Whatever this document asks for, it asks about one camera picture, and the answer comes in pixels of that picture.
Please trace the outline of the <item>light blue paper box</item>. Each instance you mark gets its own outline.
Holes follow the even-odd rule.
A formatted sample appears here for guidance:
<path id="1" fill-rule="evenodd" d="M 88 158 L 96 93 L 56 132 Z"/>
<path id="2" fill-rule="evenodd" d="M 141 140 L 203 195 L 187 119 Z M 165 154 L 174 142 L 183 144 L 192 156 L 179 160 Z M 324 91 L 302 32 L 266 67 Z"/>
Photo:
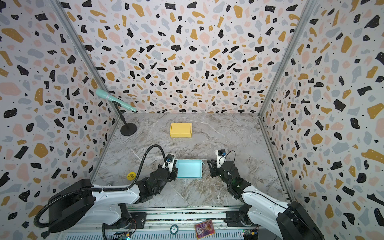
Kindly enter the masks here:
<path id="1" fill-rule="evenodd" d="M 203 176 L 202 160 L 177 160 L 177 179 L 201 179 Z"/>

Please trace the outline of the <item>yellow paper box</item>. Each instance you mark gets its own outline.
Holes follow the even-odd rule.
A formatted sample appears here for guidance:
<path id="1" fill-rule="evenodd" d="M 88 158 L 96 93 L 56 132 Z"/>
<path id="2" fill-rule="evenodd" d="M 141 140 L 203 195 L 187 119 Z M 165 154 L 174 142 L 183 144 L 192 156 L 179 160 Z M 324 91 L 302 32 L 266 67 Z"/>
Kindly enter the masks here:
<path id="1" fill-rule="evenodd" d="M 171 123 L 171 138 L 191 138 L 193 135 L 192 123 Z"/>

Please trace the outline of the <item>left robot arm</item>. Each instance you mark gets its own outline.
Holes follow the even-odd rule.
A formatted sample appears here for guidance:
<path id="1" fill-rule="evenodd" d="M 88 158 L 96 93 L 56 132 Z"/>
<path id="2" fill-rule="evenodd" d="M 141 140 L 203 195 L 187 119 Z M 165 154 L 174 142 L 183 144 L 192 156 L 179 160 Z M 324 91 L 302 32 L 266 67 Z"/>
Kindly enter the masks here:
<path id="1" fill-rule="evenodd" d="M 131 217 L 126 207 L 144 203 L 161 193 L 165 185 L 176 180 L 178 169 L 159 168 L 131 188 L 92 185 L 80 180 L 49 199 L 48 228 L 51 233 L 65 231 L 76 224 L 120 224 Z"/>

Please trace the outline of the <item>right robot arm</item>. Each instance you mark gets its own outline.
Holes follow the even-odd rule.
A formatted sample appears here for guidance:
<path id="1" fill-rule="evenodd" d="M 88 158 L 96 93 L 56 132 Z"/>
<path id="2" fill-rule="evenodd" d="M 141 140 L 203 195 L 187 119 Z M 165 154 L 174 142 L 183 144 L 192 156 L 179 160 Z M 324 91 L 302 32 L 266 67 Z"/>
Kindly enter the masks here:
<path id="1" fill-rule="evenodd" d="M 243 205 L 226 213 L 229 227 L 264 227 L 282 240 L 323 240 L 325 237 L 304 207 L 262 193 L 239 174 L 234 161 L 207 161 L 212 178 L 219 177 L 229 194 Z"/>

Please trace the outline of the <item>yellow round sticker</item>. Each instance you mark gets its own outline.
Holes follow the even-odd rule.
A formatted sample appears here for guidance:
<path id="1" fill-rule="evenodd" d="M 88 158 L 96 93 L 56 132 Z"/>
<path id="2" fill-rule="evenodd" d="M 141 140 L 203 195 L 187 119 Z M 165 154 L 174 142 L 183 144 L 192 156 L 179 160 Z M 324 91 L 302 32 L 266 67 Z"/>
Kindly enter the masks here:
<path id="1" fill-rule="evenodd" d="M 135 172 L 130 172 L 129 174 L 127 174 L 128 181 L 133 181 L 136 179 L 136 177 L 137 177 L 137 174 Z"/>

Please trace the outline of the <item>round teal sticker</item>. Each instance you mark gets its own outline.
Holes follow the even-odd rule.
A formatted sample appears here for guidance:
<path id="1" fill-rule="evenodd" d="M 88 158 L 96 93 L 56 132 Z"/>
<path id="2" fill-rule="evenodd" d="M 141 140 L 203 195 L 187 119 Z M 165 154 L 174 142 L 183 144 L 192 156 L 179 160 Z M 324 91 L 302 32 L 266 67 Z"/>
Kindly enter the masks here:
<path id="1" fill-rule="evenodd" d="M 176 234 L 178 233 L 178 231 L 179 231 L 179 228 L 178 228 L 177 225 L 172 225 L 172 226 L 170 227 L 170 233 L 171 233 L 172 235 L 176 235 Z"/>

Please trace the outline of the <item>black microphone stand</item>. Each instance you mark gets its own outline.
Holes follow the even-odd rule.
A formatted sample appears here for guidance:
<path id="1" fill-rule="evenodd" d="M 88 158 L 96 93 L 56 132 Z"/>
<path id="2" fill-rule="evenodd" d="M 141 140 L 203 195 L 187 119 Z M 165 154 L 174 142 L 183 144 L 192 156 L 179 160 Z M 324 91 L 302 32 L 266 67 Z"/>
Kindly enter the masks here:
<path id="1" fill-rule="evenodd" d="M 114 104 L 116 110 L 118 111 L 119 117 L 123 122 L 123 126 L 121 127 L 121 134 L 123 136 L 132 136 L 133 134 L 135 134 L 137 131 L 137 126 L 133 123 L 126 122 L 125 117 L 123 116 L 122 112 L 119 110 L 119 107 L 121 107 L 121 105 L 118 102 L 112 101 L 112 103 Z"/>

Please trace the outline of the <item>colourful card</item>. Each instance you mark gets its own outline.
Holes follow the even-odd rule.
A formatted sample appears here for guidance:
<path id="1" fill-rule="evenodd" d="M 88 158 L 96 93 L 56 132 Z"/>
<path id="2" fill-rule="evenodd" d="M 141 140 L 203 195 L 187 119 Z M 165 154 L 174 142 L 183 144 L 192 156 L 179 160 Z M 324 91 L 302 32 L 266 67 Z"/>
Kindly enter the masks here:
<path id="1" fill-rule="evenodd" d="M 194 228 L 198 240 L 214 235 L 216 233 L 212 220 L 198 223 L 194 226 Z"/>

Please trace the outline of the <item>mint green microphone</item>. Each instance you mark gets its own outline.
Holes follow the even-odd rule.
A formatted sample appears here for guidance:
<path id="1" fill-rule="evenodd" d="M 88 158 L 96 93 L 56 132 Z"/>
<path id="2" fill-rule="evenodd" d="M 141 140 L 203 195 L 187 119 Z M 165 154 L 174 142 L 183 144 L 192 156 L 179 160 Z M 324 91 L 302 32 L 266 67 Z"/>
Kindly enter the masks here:
<path id="1" fill-rule="evenodd" d="M 120 99 L 118 99 L 118 98 L 112 96 L 110 93 L 108 93 L 108 92 L 106 92 L 106 91 L 103 91 L 103 90 L 101 90 L 101 89 L 97 89 L 97 90 L 95 91 L 95 93 L 96 93 L 96 95 L 99 96 L 100 98 L 103 98 L 103 99 L 105 99 L 105 100 L 108 100 L 108 101 L 110 101 L 110 102 L 112 102 L 112 103 L 118 103 L 121 107 L 123 107 L 123 108 L 125 108 L 125 109 L 127 109 L 127 110 L 129 110 L 129 111 L 132 111 L 132 112 L 134 112 L 134 113 L 137 113 L 137 112 L 138 112 L 138 110 L 137 110 L 135 107 L 133 107 L 133 106 L 131 106 L 130 104 L 127 104 L 127 103 L 123 102 L 122 100 L 120 100 Z"/>

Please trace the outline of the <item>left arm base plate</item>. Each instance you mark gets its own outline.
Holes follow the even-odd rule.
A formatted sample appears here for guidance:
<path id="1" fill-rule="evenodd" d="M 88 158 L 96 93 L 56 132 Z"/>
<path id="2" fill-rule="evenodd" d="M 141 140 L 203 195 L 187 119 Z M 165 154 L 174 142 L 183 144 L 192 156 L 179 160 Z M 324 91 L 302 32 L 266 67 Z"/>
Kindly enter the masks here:
<path id="1" fill-rule="evenodd" d="M 123 216 L 114 224 L 103 224 L 103 230 L 117 230 L 126 232 L 128 230 L 143 229 L 146 223 L 147 213 L 128 213 Z"/>

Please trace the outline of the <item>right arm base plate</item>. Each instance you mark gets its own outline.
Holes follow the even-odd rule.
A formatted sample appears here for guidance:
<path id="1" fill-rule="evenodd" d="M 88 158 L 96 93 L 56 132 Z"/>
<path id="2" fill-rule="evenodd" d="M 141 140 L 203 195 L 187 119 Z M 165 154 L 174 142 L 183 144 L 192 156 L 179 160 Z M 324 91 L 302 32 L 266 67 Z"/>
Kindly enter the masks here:
<path id="1" fill-rule="evenodd" d="M 224 219 L 224 222 L 227 224 L 228 227 L 255 228 L 255 227 L 261 226 L 261 225 L 252 223 L 251 220 L 248 217 L 246 217 L 246 214 L 239 210 L 226 211 L 226 218 Z"/>

